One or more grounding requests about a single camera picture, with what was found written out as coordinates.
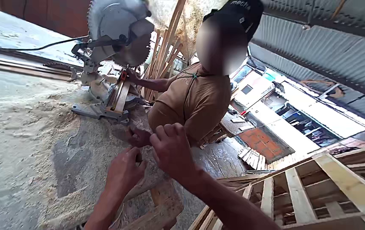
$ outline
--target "corrugated metal roof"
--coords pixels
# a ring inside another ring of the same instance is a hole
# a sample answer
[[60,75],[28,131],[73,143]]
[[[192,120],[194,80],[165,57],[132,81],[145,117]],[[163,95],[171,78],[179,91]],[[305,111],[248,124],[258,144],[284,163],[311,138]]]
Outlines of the corrugated metal roof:
[[[328,78],[309,70],[303,66],[300,66],[290,60],[287,60],[277,54],[274,54],[264,48],[261,48],[253,43],[250,43],[251,54],[253,57],[267,64],[271,68],[281,72],[285,76],[302,80],[323,80],[330,81]],[[325,91],[326,88],[321,88],[319,85],[311,86],[315,90]],[[341,98],[333,99],[333,101],[340,102],[339,105],[345,105],[344,107],[351,112],[356,113],[359,116],[365,118],[365,96],[362,93],[355,91],[347,86],[339,86],[344,96]]]
[[365,38],[264,15],[254,39],[365,90]]
[[[265,7],[308,16],[313,0],[262,0]],[[340,1],[314,0],[313,18],[329,20]],[[333,22],[365,29],[365,0],[347,0]]]

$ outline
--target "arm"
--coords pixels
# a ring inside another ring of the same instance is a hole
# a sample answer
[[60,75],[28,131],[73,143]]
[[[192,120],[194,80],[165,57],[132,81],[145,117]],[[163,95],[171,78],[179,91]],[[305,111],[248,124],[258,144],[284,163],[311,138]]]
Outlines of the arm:
[[128,192],[144,177],[146,161],[136,165],[138,148],[118,154],[111,162],[106,185],[86,223],[86,230],[108,229]]
[[129,81],[133,82],[136,85],[143,86],[145,88],[158,91],[165,92],[170,87],[172,81],[174,79],[141,79],[137,76],[137,73],[131,69],[126,69],[128,73]]
[[249,200],[229,190],[195,165],[185,130],[175,123],[156,128],[150,137],[158,166],[204,201],[229,229],[280,228]]

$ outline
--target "human hand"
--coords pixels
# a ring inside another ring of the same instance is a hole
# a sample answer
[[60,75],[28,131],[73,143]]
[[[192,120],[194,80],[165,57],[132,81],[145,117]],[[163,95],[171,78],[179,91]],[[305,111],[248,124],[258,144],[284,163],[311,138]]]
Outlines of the human hand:
[[144,177],[147,162],[143,160],[140,165],[136,165],[137,158],[141,158],[141,153],[136,147],[125,149],[118,154],[111,161],[104,190],[108,193],[126,196]]
[[158,126],[150,141],[160,169],[181,184],[196,177],[198,170],[191,156],[184,127],[180,123]]
[[137,81],[140,79],[140,74],[130,68],[126,68],[126,72],[128,75],[128,80],[137,84]]
[[142,129],[129,127],[126,130],[127,142],[133,147],[142,148],[146,145],[151,146],[150,136],[151,133]]

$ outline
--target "wooden pallet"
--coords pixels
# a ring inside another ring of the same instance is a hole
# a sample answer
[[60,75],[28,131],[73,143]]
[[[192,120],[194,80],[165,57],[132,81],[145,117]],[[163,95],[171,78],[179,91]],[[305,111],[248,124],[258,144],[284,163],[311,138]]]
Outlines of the wooden pallet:
[[245,148],[238,157],[250,165],[254,170],[266,170],[266,158],[254,149]]
[[[268,175],[219,179],[283,229],[365,229],[365,149],[320,153]],[[205,207],[190,229],[222,228]]]

